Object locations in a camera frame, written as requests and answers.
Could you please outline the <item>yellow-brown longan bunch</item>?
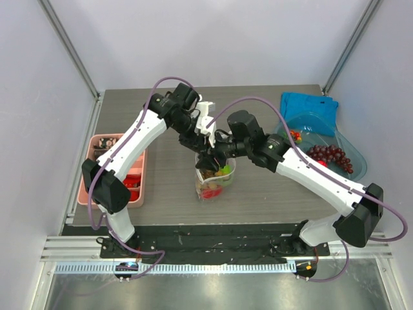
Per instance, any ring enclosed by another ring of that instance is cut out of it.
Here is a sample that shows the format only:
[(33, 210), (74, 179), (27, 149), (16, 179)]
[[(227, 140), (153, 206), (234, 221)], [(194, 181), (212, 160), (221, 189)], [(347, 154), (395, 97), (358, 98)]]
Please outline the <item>yellow-brown longan bunch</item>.
[(201, 172), (200, 189), (216, 189), (222, 186), (219, 181), (219, 177), (216, 176), (217, 172), (210, 172), (209, 170), (204, 170)]

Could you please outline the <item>green watermelon ball toy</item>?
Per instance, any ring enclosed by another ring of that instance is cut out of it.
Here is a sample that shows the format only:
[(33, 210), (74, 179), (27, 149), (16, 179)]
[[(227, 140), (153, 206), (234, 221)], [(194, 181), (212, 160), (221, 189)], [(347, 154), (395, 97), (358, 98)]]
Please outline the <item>green watermelon ball toy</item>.
[(221, 182), (222, 186), (225, 187), (232, 182), (232, 168), (230, 165), (225, 165), (221, 168), (217, 173), (216, 176), (219, 177), (219, 181)]

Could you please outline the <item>clear zip top bag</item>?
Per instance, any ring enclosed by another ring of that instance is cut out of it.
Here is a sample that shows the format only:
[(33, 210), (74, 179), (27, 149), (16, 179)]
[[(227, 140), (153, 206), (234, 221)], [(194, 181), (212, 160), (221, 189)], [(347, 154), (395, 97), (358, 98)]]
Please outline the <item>clear zip top bag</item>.
[(215, 200), (226, 187), (232, 184), (235, 171), (236, 160), (234, 158), (227, 159), (226, 165), (217, 172), (196, 169), (195, 187), (198, 198), (201, 201)]

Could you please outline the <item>red apple toy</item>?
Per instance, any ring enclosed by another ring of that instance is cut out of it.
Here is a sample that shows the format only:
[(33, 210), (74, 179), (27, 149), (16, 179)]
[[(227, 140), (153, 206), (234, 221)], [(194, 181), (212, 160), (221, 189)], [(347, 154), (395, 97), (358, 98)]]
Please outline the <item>red apple toy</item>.
[(219, 196), (219, 195), (222, 193), (222, 191), (223, 191), (222, 188), (202, 190), (202, 192), (201, 192), (201, 199), (203, 199), (203, 200), (211, 200), (211, 199)]

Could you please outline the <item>dark purple grape bunch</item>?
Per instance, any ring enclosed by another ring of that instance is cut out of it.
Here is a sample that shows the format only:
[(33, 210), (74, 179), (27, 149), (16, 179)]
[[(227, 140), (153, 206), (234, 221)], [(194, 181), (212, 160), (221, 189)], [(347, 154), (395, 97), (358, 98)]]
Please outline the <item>dark purple grape bunch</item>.
[(307, 150), (307, 155), (313, 160), (324, 160), (328, 163), (336, 164), (342, 171), (353, 174), (353, 165), (350, 158), (346, 156), (343, 149), (336, 145), (322, 146), (314, 145)]

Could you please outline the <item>red textured ball fruit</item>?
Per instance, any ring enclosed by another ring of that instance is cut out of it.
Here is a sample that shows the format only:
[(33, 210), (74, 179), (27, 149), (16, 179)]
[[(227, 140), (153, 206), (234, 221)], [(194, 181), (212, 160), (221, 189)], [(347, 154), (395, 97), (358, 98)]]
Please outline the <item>red textured ball fruit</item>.
[(328, 163), (324, 160), (316, 160), (317, 163), (319, 163), (320, 165), (324, 166), (324, 167), (328, 167)]

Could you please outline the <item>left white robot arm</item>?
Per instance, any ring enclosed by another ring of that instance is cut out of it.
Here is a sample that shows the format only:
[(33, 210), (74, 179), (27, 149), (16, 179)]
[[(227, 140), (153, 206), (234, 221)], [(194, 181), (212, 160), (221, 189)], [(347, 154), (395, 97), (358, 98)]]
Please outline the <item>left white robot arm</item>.
[(142, 111), (118, 142), (97, 160), (83, 162), (88, 204), (95, 203), (101, 211), (100, 222), (106, 222), (110, 235), (116, 239), (115, 250), (122, 257), (129, 258), (137, 250), (133, 238), (136, 230), (127, 209), (131, 193), (123, 183), (132, 165), (169, 128), (184, 136), (206, 138), (213, 145), (216, 127), (208, 123), (214, 106), (185, 83), (165, 95), (151, 91)]

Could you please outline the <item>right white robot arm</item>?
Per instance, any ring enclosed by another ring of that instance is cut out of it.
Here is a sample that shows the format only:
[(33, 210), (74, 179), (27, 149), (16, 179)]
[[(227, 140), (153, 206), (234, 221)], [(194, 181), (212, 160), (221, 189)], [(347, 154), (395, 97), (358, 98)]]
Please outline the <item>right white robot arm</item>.
[(246, 156), (254, 165), (296, 181), (328, 202), (336, 214), (319, 220), (307, 220), (291, 239), (295, 253), (308, 254), (315, 246), (343, 240), (354, 247), (366, 246), (383, 215), (379, 205), (383, 189), (376, 184), (364, 187), (341, 177), (296, 150), (283, 136), (266, 134), (256, 118), (245, 110), (227, 119), (231, 133), (217, 138), (210, 116), (200, 116), (195, 132), (206, 140), (197, 167), (216, 170), (229, 158)]

